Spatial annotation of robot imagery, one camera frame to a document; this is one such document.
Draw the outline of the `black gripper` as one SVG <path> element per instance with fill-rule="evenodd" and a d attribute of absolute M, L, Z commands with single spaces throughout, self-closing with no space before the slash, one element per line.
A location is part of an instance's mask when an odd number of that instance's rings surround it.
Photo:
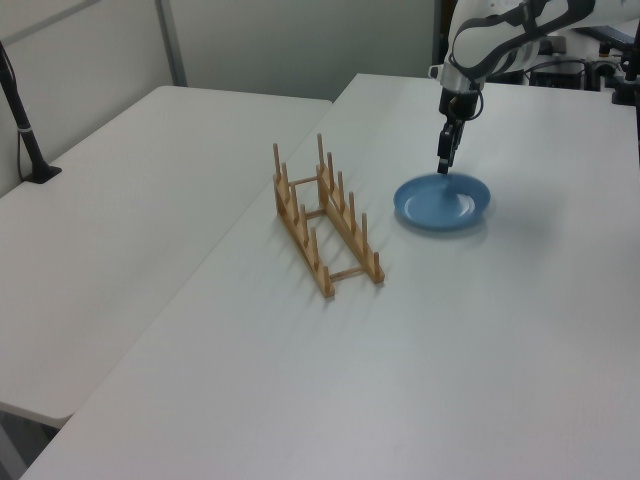
<path fill-rule="evenodd" d="M 437 172 L 446 175 L 449 166 L 453 165 L 458 146 L 464 131 L 464 122 L 476 115 L 479 92 L 456 92 L 443 88 L 439 101 L 439 112 L 448 118 L 447 127 L 439 135 L 437 155 L 439 157 Z"/>

